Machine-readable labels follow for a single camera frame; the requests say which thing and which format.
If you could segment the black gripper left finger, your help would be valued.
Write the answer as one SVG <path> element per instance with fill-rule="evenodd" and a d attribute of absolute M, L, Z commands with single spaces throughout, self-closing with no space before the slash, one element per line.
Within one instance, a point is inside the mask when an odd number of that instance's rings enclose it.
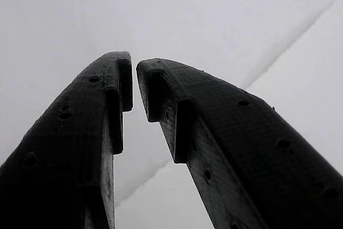
<path fill-rule="evenodd" d="M 87 66 L 1 165 L 1 228 L 114 228 L 114 155 L 132 110 L 130 54 Z"/>

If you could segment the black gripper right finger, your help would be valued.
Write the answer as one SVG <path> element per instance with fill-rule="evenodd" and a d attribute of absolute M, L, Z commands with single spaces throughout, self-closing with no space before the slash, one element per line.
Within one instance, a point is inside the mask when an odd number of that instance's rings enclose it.
<path fill-rule="evenodd" d="M 342 228 L 342 176 L 264 100 L 171 60 L 136 71 L 215 228 Z"/>

